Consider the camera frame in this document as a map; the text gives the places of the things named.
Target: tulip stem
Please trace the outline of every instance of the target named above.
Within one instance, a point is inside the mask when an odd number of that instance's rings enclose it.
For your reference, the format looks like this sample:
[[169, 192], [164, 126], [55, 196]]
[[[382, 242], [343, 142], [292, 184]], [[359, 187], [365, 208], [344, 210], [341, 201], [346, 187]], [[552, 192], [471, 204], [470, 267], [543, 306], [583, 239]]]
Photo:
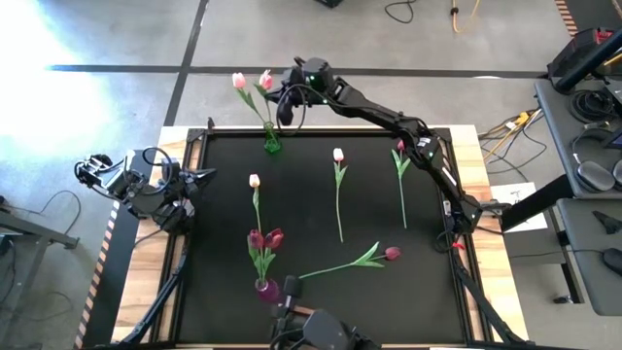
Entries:
[[345, 268], [345, 267], [350, 267], [350, 266], [354, 266], [354, 264], [352, 262], [350, 262], [350, 263], [342, 264], [341, 266], [331, 267], [331, 268], [327, 268], [327, 269], [323, 269], [323, 270], [307, 273], [307, 274], [304, 274], [302, 276], [299, 276], [298, 278], [299, 279], [303, 279], [303, 278], [307, 278], [307, 277], [311, 277], [311, 276], [316, 276], [316, 275], [327, 273], [327, 272], [333, 272], [333, 271], [336, 271], [338, 269]]
[[337, 185], [337, 194], [335, 196], [335, 207], [337, 211], [337, 224], [339, 225], [339, 239], [343, 243], [343, 231], [341, 230], [341, 216], [339, 215], [339, 186]]

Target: pink tulip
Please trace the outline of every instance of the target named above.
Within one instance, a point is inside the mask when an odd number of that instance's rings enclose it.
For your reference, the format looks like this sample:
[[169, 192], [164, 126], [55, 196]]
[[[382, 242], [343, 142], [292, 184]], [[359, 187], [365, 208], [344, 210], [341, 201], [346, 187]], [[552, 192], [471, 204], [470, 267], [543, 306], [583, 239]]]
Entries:
[[262, 88], [269, 90], [272, 88], [272, 76], [270, 76], [270, 70], [266, 69], [261, 77], [259, 77], [259, 84]]
[[385, 251], [385, 259], [388, 261], [393, 261], [397, 259], [401, 255], [401, 250], [398, 247], [387, 248]]
[[334, 158], [334, 161], [343, 160], [343, 151], [341, 151], [341, 149], [332, 150], [332, 157]]
[[251, 248], [261, 249], [261, 247], [263, 247], [263, 236], [258, 229], [251, 229], [248, 239], [251, 243]]
[[233, 80], [234, 88], [244, 88], [246, 86], [246, 78], [244, 78], [242, 73], [233, 73], [231, 79]]
[[251, 185], [253, 189], [256, 189], [259, 187], [259, 184], [260, 184], [259, 175], [251, 174], [251, 176], [249, 177], [249, 185]]
[[280, 228], [276, 228], [265, 236], [263, 246], [265, 248], [276, 249], [281, 245], [281, 240], [283, 240], [283, 232]]

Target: wooden table frame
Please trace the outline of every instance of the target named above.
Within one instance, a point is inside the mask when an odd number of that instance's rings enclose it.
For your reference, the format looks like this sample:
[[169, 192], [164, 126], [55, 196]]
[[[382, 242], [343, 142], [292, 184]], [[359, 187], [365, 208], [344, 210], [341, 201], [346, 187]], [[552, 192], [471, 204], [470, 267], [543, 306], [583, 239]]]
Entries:
[[[373, 125], [366, 126], [310, 126], [305, 129], [313, 128], [377, 128]], [[477, 133], [473, 125], [435, 125], [432, 127], [446, 127], [451, 130], [453, 154], [458, 165], [458, 171], [460, 174], [460, 180], [462, 182], [463, 189], [468, 194], [473, 195], [477, 200], [486, 201], [491, 199], [490, 185], [488, 182], [488, 175], [484, 161], [479, 149], [479, 142], [477, 140]], [[197, 128], [192, 126], [166, 126], [162, 129], [158, 141], [158, 146], [168, 153], [172, 158], [176, 158], [180, 163], [183, 163], [185, 156], [185, 150], [187, 145], [187, 137], [189, 129]], [[216, 127], [216, 130], [235, 130], [235, 129], [250, 129], [258, 128], [256, 126], [227, 126]], [[190, 169], [193, 169], [198, 164], [199, 148], [193, 148], [190, 152], [190, 160], [187, 162]], [[161, 171], [158, 167], [155, 167], [152, 172], [151, 183], [155, 183], [157, 179], [161, 178]], [[479, 225], [484, 228], [492, 230], [500, 230], [497, 220], [492, 218], [482, 218]], [[157, 229], [155, 223], [149, 220], [141, 221], [138, 227], [136, 239], [140, 239], [145, 235], [155, 231]], [[175, 268], [177, 259], [181, 254], [181, 247], [185, 237], [179, 236], [175, 238], [177, 240], [175, 244], [175, 251], [173, 252], [173, 265]], [[505, 245], [501, 235], [486, 232], [478, 229], [472, 235], [473, 245], [475, 249], [475, 255], [477, 257], [477, 263], [479, 267], [482, 287], [486, 298], [491, 302], [493, 307], [500, 314], [501, 318], [510, 326], [510, 328], [520, 337], [527, 339], [527, 330], [523, 320], [522, 310], [516, 288], [514, 286], [514, 280], [509, 264], [509, 259], [505, 251]], [[123, 295], [117, 316], [117, 322], [113, 332], [112, 340], [118, 341], [128, 335], [136, 323], [140, 321], [149, 306], [156, 298], [159, 285], [162, 283], [160, 279], [162, 276], [163, 257], [167, 250], [169, 243], [169, 237], [166, 233], [157, 234], [156, 236], [142, 242], [137, 246], [131, 257], [129, 269], [127, 271], [125, 286], [123, 289]], [[467, 253], [462, 251], [461, 257], [467, 263]], [[161, 326], [159, 332], [157, 332], [157, 338], [151, 335], [152, 330], [145, 336], [144, 341], [148, 340], [150, 336], [152, 340], [167, 339], [169, 330], [171, 329], [171, 320], [173, 318], [173, 300], [175, 299], [175, 293], [167, 301], [161, 315]], [[467, 305], [470, 315], [472, 332], [474, 339], [483, 340], [483, 329], [480, 322], [479, 312], [477, 305], [468, 291]], [[495, 341], [500, 341], [499, 336], [494, 333]], [[214, 347], [215, 345], [206, 344], [194, 344], [191, 347]], [[219, 348], [226, 348], [230, 346], [217, 345]], [[265, 344], [249, 345], [245, 344], [244, 347], [267, 347]], [[426, 344], [417, 344], [416, 346], [429, 346]]]

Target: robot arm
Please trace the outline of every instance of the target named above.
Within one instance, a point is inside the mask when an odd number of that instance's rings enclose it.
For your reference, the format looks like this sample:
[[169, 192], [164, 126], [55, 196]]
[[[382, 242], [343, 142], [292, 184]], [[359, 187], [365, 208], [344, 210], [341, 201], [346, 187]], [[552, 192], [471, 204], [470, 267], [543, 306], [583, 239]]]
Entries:
[[466, 194], [452, 174], [441, 149], [441, 139], [419, 118], [406, 117], [373, 103], [342, 78], [334, 78], [328, 63], [320, 58], [294, 59], [297, 66], [285, 72], [283, 86], [269, 92], [267, 100], [278, 104], [277, 118], [285, 125], [292, 123], [292, 107], [329, 105], [338, 115], [362, 118], [391, 131], [405, 146], [410, 160], [427, 171], [451, 204], [453, 232], [471, 233], [477, 226], [482, 209], [477, 200]]

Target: white paper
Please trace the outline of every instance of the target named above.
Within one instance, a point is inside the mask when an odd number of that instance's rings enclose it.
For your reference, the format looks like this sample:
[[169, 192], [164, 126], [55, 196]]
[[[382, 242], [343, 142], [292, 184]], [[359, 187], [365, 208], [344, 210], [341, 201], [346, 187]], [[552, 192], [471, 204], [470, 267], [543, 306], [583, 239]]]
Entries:
[[[509, 203], [513, 205], [535, 193], [536, 185], [534, 185], [534, 183], [524, 183], [492, 186], [491, 191], [493, 193], [493, 198], [496, 199], [499, 203]], [[536, 216], [528, 219], [523, 224], [513, 229], [509, 229], [506, 232], [518, 232], [543, 228], [547, 228], [544, 214], [537, 214]]]

